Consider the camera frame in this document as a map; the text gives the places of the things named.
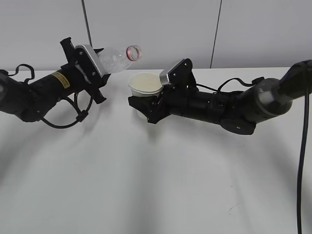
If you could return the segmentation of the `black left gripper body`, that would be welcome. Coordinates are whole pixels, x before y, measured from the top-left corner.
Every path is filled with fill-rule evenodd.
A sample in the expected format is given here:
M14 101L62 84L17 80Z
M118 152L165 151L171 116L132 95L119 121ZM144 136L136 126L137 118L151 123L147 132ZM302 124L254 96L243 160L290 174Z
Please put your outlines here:
M105 75L102 77L101 84L99 86L96 86L94 84L88 83L87 78L84 76L84 73L80 66L78 65L78 62L76 60L75 56L75 46L71 42L71 38L65 38L60 42L63 51L65 53L66 59L68 61L67 64L63 65L61 68L63 70L69 69L71 67L76 68L83 76L84 84L82 86L83 90L85 90L90 97L95 101L96 104L103 103L106 98L103 96L103 94L100 91L101 87L104 87L107 84L108 78L110 77L110 74L105 73Z

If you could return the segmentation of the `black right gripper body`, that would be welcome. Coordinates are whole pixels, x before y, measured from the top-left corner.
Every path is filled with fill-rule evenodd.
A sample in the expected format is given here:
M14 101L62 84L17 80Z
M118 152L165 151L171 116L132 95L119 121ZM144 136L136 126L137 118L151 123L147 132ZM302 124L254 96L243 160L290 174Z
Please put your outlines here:
M147 121L156 124L171 115L172 110L182 108L187 98L197 92L196 86L166 86L158 96L147 98L148 114Z

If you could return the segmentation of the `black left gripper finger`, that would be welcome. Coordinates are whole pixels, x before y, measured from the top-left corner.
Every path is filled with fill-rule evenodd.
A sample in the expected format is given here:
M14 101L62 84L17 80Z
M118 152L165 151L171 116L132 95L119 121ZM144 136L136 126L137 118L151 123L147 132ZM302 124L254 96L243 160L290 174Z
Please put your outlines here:
M104 48L94 49L94 52L98 55Z

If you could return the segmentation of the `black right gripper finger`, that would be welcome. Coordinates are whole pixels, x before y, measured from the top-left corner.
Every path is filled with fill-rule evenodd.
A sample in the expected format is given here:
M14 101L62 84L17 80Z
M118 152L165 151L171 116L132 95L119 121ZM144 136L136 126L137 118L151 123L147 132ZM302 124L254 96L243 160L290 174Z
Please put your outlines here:
M158 114L158 107L155 104L157 101L157 96L148 96L148 97L128 97L129 105L136 110L140 111L144 115L156 115Z

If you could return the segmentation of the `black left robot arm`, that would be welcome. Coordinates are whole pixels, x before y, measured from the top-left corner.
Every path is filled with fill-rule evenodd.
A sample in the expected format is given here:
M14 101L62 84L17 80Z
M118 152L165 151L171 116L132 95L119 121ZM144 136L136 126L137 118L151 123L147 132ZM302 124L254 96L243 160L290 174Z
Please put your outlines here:
M55 105L65 100L76 110L78 116L75 123L83 121L88 110L78 107L78 99L70 99L71 94L78 95L85 91L90 96L90 102L103 103L106 98L101 93L110 74L106 73L99 59L104 49L94 49L90 45L74 46L71 38L60 42L67 63L53 73L35 80L34 68L28 64L24 67L30 70L30 78L16 81L6 70L0 72L0 110L15 115L24 122L47 122L45 115Z

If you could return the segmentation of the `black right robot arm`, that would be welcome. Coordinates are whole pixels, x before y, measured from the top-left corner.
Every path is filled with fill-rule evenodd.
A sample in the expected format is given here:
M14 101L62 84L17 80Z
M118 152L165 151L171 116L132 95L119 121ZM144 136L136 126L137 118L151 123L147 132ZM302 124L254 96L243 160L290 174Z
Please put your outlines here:
M312 62L294 64L282 79L259 77L251 83L237 79L246 91L213 93L199 91L189 58L181 59L160 73L159 95L130 96L129 105L156 124L170 116L200 120L238 134L252 135L258 123L287 113L294 99L312 92Z

